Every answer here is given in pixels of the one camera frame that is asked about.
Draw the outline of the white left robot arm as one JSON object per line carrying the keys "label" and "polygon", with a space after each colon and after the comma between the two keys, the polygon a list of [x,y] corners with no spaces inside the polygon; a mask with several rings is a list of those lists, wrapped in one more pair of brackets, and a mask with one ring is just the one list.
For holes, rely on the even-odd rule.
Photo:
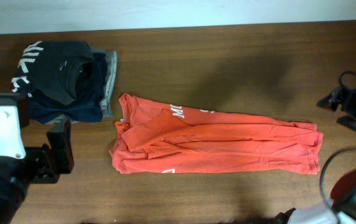
{"label": "white left robot arm", "polygon": [[56,184],[74,167],[71,122],[65,118],[47,132],[48,143],[26,147],[21,129],[29,125],[27,98],[0,94],[0,223],[10,223],[32,184]]}

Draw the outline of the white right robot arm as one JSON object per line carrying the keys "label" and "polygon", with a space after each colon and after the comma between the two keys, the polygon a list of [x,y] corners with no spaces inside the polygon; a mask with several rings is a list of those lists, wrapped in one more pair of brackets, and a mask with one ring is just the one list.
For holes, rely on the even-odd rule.
{"label": "white right robot arm", "polygon": [[[338,87],[327,97],[317,102],[320,108],[347,113],[337,119],[343,126],[356,131],[356,90]],[[324,181],[328,166],[339,155],[356,152],[356,147],[338,150],[325,162],[319,177],[319,191],[322,203],[307,209],[292,208],[277,214],[270,223],[356,223],[356,169],[342,176],[334,185],[328,197],[324,191]]]}

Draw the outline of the red t-shirt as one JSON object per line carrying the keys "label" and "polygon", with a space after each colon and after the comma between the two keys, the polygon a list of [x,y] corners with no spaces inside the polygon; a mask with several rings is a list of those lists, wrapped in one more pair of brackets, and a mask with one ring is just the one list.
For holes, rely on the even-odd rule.
{"label": "red t-shirt", "polygon": [[319,172],[323,134],[314,123],[189,108],[129,94],[119,103],[123,117],[115,124],[110,155],[122,174]]}

